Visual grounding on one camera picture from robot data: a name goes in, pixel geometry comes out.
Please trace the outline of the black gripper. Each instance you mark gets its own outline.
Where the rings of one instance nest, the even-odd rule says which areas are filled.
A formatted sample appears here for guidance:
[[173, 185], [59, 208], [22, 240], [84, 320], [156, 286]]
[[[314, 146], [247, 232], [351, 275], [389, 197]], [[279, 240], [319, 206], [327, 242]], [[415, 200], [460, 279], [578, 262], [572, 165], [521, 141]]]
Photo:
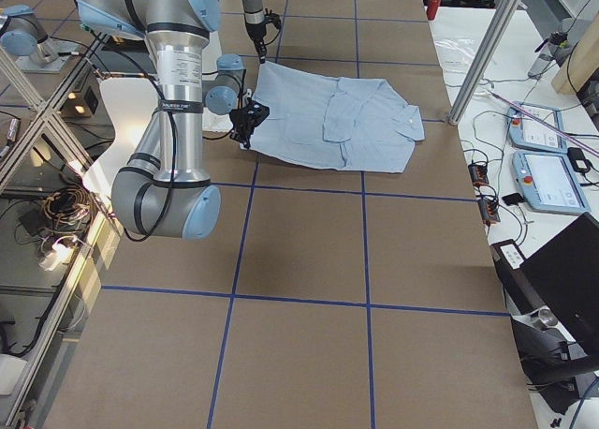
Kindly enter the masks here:
[[247, 34], [254, 43], [256, 53], [258, 55], [258, 61], [260, 65], [266, 63], [267, 47], [265, 43], [265, 37], [267, 34], [266, 24], [247, 24]]
[[241, 146], [244, 149], [250, 149], [250, 139], [256, 127], [266, 120], [269, 115], [270, 108], [268, 106], [249, 99], [244, 107], [229, 113], [229, 119], [232, 123], [229, 137], [234, 141], [242, 141]]

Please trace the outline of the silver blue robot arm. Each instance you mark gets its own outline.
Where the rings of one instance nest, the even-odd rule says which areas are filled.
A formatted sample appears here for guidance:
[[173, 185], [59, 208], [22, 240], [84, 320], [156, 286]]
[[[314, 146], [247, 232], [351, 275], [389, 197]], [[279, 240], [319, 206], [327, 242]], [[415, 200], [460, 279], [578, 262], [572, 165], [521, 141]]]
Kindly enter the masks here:
[[259, 63], [264, 64], [267, 56], [267, 22], [263, 0], [241, 0], [241, 3], [247, 34], [255, 46]]
[[[217, 59], [207, 80], [202, 53], [221, 25], [220, 0], [77, 0], [81, 22], [110, 36], [143, 41], [155, 67], [157, 104], [139, 144], [111, 187], [111, 204], [126, 236], [201, 239], [215, 227], [221, 194], [204, 169], [206, 111], [229, 117], [229, 137], [248, 145], [269, 115], [245, 94], [245, 67], [236, 54]], [[263, 0], [241, 0], [244, 24], [259, 56], [279, 17]]]

